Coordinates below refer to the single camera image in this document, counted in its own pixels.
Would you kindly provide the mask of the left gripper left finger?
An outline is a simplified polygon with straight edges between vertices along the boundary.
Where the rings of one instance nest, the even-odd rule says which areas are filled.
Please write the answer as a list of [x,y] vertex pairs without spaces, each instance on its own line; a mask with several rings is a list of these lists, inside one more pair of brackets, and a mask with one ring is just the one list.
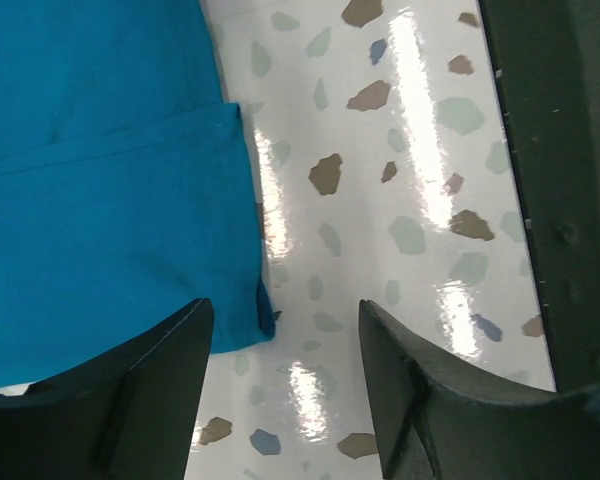
[[214,311],[194,300],[145,333],[0,395],[0,479],[181,479]]

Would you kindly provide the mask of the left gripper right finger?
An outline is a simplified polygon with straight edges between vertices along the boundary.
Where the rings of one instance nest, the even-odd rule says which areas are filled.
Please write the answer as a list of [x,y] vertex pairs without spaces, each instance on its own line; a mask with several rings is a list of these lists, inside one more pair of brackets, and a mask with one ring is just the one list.
[[600,479],[600,383],[567,393],[482,370],[359,304],[386,479]]

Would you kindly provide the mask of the blue t shirt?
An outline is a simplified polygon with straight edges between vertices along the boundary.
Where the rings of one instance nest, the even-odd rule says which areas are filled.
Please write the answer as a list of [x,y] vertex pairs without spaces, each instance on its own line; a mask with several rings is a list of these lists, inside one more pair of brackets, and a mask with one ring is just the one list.
[[0,1],[0,387],[197,298],[274,336],[240,108],[196,1]]

